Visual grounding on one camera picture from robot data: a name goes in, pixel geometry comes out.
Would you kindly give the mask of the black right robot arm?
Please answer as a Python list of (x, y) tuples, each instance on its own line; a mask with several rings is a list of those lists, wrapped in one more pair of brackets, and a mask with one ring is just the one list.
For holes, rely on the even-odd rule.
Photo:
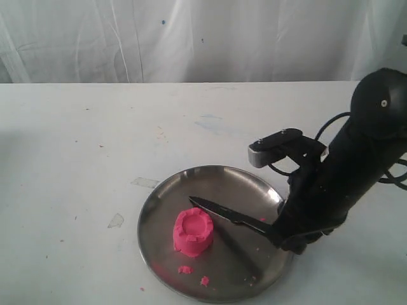
[(349, 210), (406, 152), (406, 74), (383, 68), (365, 76), (350, 115), (328, 146), (284, 145), (298, 164), (289, 196), (273, 223), (270, 241), (300, 254), (342, 225)]

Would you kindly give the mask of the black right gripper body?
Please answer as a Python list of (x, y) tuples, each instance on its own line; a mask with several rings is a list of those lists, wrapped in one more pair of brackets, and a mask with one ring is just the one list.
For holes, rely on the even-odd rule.
[(346, 216), (329, 216), (327, 212), (327, 187), (321, 162), (325, 149), (324, 144), (306, 136), (289, 146), (288, 156), (299, 168), (289, 176), (290, 193), (285, 208), (298, 215), (305, 233), (322, 231), (329, 235), (346, 219)]

